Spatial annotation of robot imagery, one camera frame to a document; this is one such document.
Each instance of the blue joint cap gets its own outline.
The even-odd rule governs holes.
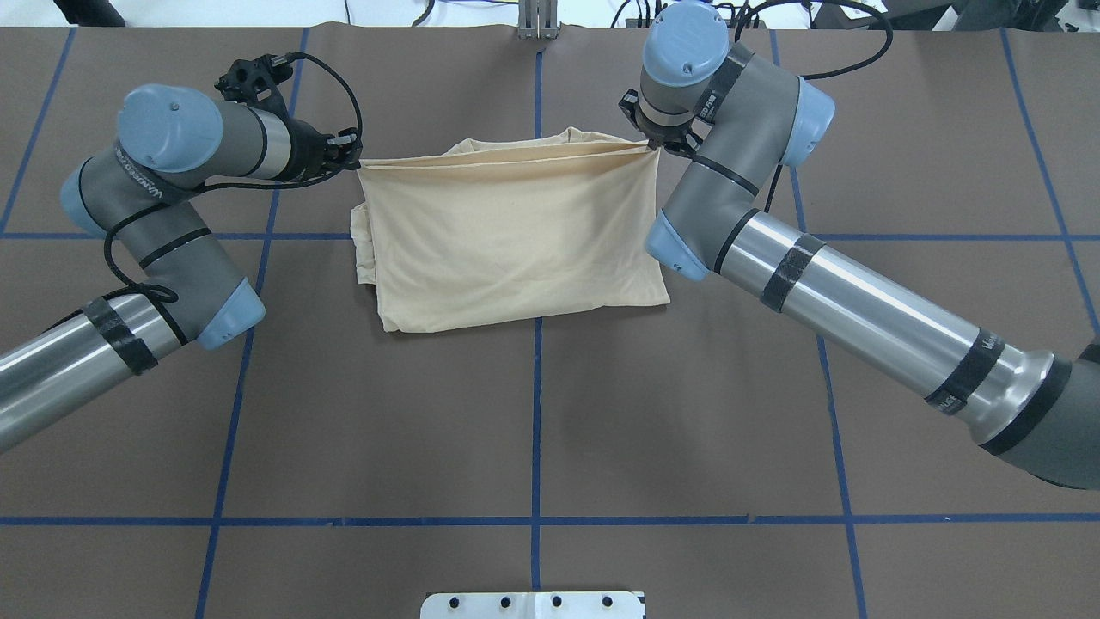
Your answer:
[[[791,139],[787,142],[787,151],[783,152],[780,163],[796,166],[806,161],[833,122],[834,113],[836,103],[833,98],[800,77],[794,124],[791,126]]]
[[[207,351],[213,351],[256,327],[256,323],[264,320],[266,313],[260,295],[252,289],[249,278],[245,277],[238,284],[233,294],[229,295],[221,309],[218,309],[213,320],[199,334],[199,344]]]
[[[88,206],[84,203],[84,196],[80,194],[80,174],[87,163],[85,161],[80,167],[74,169],[73,174],[69,174],[69,177],[65,179],[65,184],[62,185],[62,209],[85,232],[102,239],[107,236],[107,230],[100,228],[99,223],[91,218]]]
[[[672,226],[663,210],[657,213],[657,221],[649,228],[646,251],[661,264],[695,281],[703,280],[703,277],[711,272],[680,237],[680,233]]]
[[[728,53],[729,30],[718,10],[684,0],[657,16],[641,51],[641,64],[658,84],[681,88],[710,79]]]
[[[217,103],[194,88],[139,86],[127,95],[119,112],[122,147],[157,172],[187,172],[210,161],[221,134]]]

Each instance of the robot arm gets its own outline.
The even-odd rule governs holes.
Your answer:
[[[717,12],[680,2],[620,107],[691,165],[647,250],[692,278],[715,272],[964,421],[982,449],[1052,484],[1100,489],[1100,340],[1069,363],[1025,353],[752,208],[778,164],[799,165],[832,120],[826,95],[740,44]],[[705,141],[691,126],[713,123]]]
[[[265,188],[287,188],[358,167],[361,119],[334,136],[287,113],[277,85],[299,57],[336,76],[306,54],[266,55],[233,64],[217,85],[224,101],[157,84],[127,96],[118,140],[62,188],[65,211],[105,237],[108,263],[127,287],[0,357],[0,453],[189,342],[217,349],[263,319],[264,305],[248,277],[189,200],[211,188],[242,186],[202,185],[210,176],[273,179],[283,183]],[[353,96],[352,104],[359,117]],[[113,265],[116,235],[145,281]]]

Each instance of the white mounting bracket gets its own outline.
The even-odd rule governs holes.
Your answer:
[[[432,594],[420,606],[420,619],[646,619],[646,594]]]
[[[519,0],[520,38],[558,38],[558,0]]]

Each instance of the blue tape grid line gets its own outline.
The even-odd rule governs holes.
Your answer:
[[[254,528],[430,528],[524,527],[526,516],[473,516],[430,518],[374,517],[239,517],[221,518],[218,526]],[[974,523],[1074,523],[1100,522],[1100,513],[884,513],[846,516],[543,516],[541,527],[805,527],[838,524],[974,524]],[[213,518],[141,516],[4,516],[0,527],[210,527]]]
[[[535,137],[542,136],[542,52],[535,54]],[[531,402],[531,590],[542,588],[542,319],[535,319]]]
[[[1085,300],[1085,311],[1089,314],[1089,322],[1092,323],[1092,332],[1100,334],[1100,322],[1097,321],[1096,308],[1092,306],[1092,296],[1089,294],[1088,285],[1085,283],[1085,275],[1081,265],[1077,261],[1077,252],[1074,243],[1069,240],[1069,229],[1066,226],[1066,218],[1062,212],[1062,205],[1058,203],[1058,196],[1054,191],[1054,183],[1050,181],[1050,173],[1046,168],[1046,159],[1043,157],[1043,150],[1038,145],[1035,136],[1035,129],[1031,123],[1031,114],[1027,113],[1027,103],[1024,101],[1023,90],[1020,88],[1020,78],[1016,76],[1016,63],[1012,57],[1012,46],[1009,45],[1009,33],[1001,29],[1001,46],[1004,48],[1004,62],[1009,65],[1009,76],[1012,78],[1012,90],[1016,95],[1016,104],[1020,106],[1020,115],[1024,120],[1024,129],[1027,130],[1027,139],[1031,140],[1032,150],[1035,152],[1035,161],[1038,162],[1040,174],[1043,175],[1043,185],[1046,186],[1046,195],[1050,198],[1050,208],[1054,209],[1054,218],[1058,221],[1058,231],[1066,243],[1066,253],[1069,254],[1069,262],[1074,266],[1074,276],[1077,277],[1077,286],[1081,290]]]
[[[309,43],[309,29],[301,29],[301,42],[298,51],[305,52]],[[298,103],[298,87],[301,84],[301,73],[305,63],[298,60],[294,75],[294,86],[290,90],[290,103],[287,112],[293,117],[295,107]],[[260,252],[260,267],[256,270],[255,289],[256,294],[263,295],[264,280],[267,275],[267,257],[271,254],[271,246],[275,232],[275,218],[278,215],[279,190],[272,191],[271,207],[267,211],[267,226],[264,231],[264,246]],[[222,513],[226,507],[226,490],[229,487],[229,473],[233,463],[233,449],[237,445],[237,430],[241,419],[241,407],[244,404],[244,380],[249,373],[249,365],[252,362],[252,346],[255,340],[255,329],[249,330],[244,336],[244,352],[241,354],[241,369],[237,377],[237,391],[233,396],[233,409],[229,420],[229,432],[226,436],[226,452],[222,455],[221,475],[218,478],[218,495],[215,498],[213,517],[210,522],[210,538],[207,541],[207,554],[202,564],[202,578],[199,583],[198,599],[195,604],[195,619],[202,619],[206,614],[207,596],[210,593],[210,578],[213,574],[213,560],[218,553],[218,535],[221,531]]]
[[[3,214],[0,217],[0,237],[2,239],[29,239],[29,240],[95,240],[92,236],[81,232],[7,232],[6,226],[11,217],[11,211],[18,197],[19,188],[25,174],[28,164],[33,154],[34,145],[44,122],[51,100],[56,91],[57,82],[72,48],[77,29],[70,29],[63,47],[61,57],[55,68],[50,88],[43,100],[37,119],[31,133],[31,137],[23,154],[19,170],[12,189],[8,196]],[[309,29],[302,30],[300,48],[305,51],[308,41]],[[772,56],[776,63],[780,63],[779,43],[774,32],[771,35]],[[1043,176],[1047,195],[1050,198],[1052,208],[1058,222],[1059,234],[950,234],[950,233],[824,233],[817,234],[822,240],[843,241],[1063,241],[1066,244],[1067,253],[1074,266],[1075,276],[1085,299],[1089,319],[1093,329],[1100,333],[1100,327],[1092,305],[1089,290],[1086,286],[1080,264],[1077,259],[1072,242],[1094,242],[1100,241],[1100,234],[1070,234],[1066,226],[1057,195],[1054,190],[1046,162],[1035,136],[1026,103],[1020,87],[1016,75],[1015,63],[1009,44],[1005,31],[1001,30],[1001,41],[1004,47],[1005,60],[1012,79],[1013,90],[1020,107],[1024,126],[1035,152],[1035,157]],[[294,81],[289,111],[293,113],[297,102],[298,85],[300,82],[301,69],[297,71]],[[535,136],[541,136],[542,117],[542,52],[536,54],[536,84],[535,84]],[[791,184],[794,195],[795,211],[799,226],[806,229],[805,213],[802,203],[802,192],[799,184],[796,169],[791,169]],[[263,240],[264,247],[261,254],[261,266],[256,277],[257,291],[263,287],[266,274],[267,257],[271,250],[271,242],[274,240],[350,240],[348,233],[342,232],[275,232],[274,223],[278,210],[278,192],[272,196],[272,203],[268,211],[268,219],[264,232],[227,232],[219,233],[218,237],[224,240]],[[825,375],[826,393],[828,396],[829,416],[833,424],[834,454],[836,457],[838,484],[840,486],[843,516],[703,516],[703,517],[542,517],[541,516],[541,344],[542,344],[542,320],[537,319],[535,323],[535,364],[534,364],[534,412],[532,412],[532,467],[531,467],[531,516],[527,517],[438,517],[438,518],[343,518],[343,517],[320,517],[320,518],[224,518],[222,510],[224,507],[226,489],[232,462],[233,445],[235,443],[237,428],[240,417],[241,405],[243,404],[243,385],[251,358],[253,332],[249,332],[245,339],[244,352],[238,378],[238,389],[233,402],[230,430],[227,436],[226,454],[223,457],[222,472],[219,478],[218,497],[216,499],[215,512],[211,518],[188,518],[188,517],[0,517],[0,527],[209,527],[211,529],[208,542],[207,559],[204,566],[202,583],[199,592],[199,599],[196,608],[196,617],[202,617],[205,612],[206,597],[209,592],[210,576],[212,573],[213,559],[217,550],[218,531],[222,527],[328,527],[328,528],[405,528],[405,527],[529,527],[531,530],[531,585],[532,589],[540,588],[539,583],[539,541],[541,527],[774,527],[774,526],[838,526],[844,524],[848,532],[849,553],[853,567],[853,578],[857,593],[857,605],[859,616],[866,617],[866,603],[864,599],[861,574],[858,563],[858,552],[855,541],[855,526],[864,524],[952,524],[952,523],[1072,523],[1072,522],[1100,522],[1100,513],[954,513],[954,515],[853,515],[847,489],[847,479],[844,471],[844,456],[840,445],[839,428],[836,419],[836,405],[833,395],[832,378],[828,368],[828,354],[824,342],[818,338],[818,355],[822,371]]]
[[[777,66],[782,66],[779,55],[779,37],[776,31],[771,35],[771,56]],[[791,189],[794,194],[794,211],[799,219],[799,230],[806,231],[806,214],[802,203],[802,187],[799,185],[799,172],[791,167]],[[848,495],[848,476],[844,466],[844,445],[840,442],[840,424],[836,418],[836,399],[833,396],[833,375],[828,367],[828,353],[825,340],[817,339],[817,356],[825,379],[825,395],[828,402],[829,424],[833,430],[833,458],[836,465],[836,479],[840,490],[840,507],[844,511],[844,530],[848,539],[848,562],[851,566],[851,582],[856,594],[856,610],[860,619],[867,619],[867,599],[864,595],[864,574],[859,567],[859,545],[856,542],[856,527],[851,519],[851,500]]]
[[[3,233],[4,229],[8,228],[8,220],[11,219],[11,209],[15,206],[19,187],[23,184],[23,175],[26,174],[26,166],[30,164],[31,155],[34,153],[34,144],[38,141],[38,132],[42,131],[42,123],[46,120],[46,111],[50,110],[50,102],[54,98],[54,92],[57,91],[57,82],[62,78],[62,69],[65,68],[69,49],[73,48],[73,40],[76,38],[76,30],[75,27],[70,27],[68,36],[65,37],[65,46],[62,47],[62,55],[57,58],[57,66],[54,68],[54,76],[50,80],[50,88],[46,90],[45,98],[42,99],[38,117],[34,120],[34,129],[31,130],[31,139],[26,141],[23,158],[19,162],[19,170],[15,172],[15,180],[12,183],[11,191],[8,194],[8,201],[4,202],[3,214],[0,214],[0,233]]]

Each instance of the beige cloth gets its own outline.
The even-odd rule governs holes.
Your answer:
[[[669,301],[644,242],[658,153],[568,129],[364,159],[351,211],[360,283],[387,332],[431,333]]]

